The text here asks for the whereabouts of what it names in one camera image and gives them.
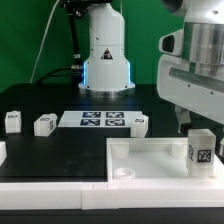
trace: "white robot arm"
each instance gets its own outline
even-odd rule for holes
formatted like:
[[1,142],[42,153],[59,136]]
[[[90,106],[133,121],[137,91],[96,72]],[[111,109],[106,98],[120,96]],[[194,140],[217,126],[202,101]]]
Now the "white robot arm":
[[124,55],[125,21],[115,11],[113,0],[61,0],[67,11],[73,37],[74,58],[77,71],[81,71],[82,60],[74,29],[74,18],[85,13],[90,18],[90,56],[83,66],[83,81],[79,84],[82,94],[93,97],[114,98],[134,92],[130,80],[130,63]]
[[160,40],[158,92],[176,104],[180,129],[193,111],[224,124],[224,1],[161,0],[184,28]]

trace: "white block with marker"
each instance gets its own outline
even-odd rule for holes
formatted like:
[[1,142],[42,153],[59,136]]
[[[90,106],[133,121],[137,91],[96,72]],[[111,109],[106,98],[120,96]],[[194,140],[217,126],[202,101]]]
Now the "white block with marker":
[[20,133],[21,132],[21,112],[12,111],[6,113],[5,117],[5,131],[7,134],[10,133]]
[[56,114],[43,114],[34,122],[34,135],[48,137],[57,127]]

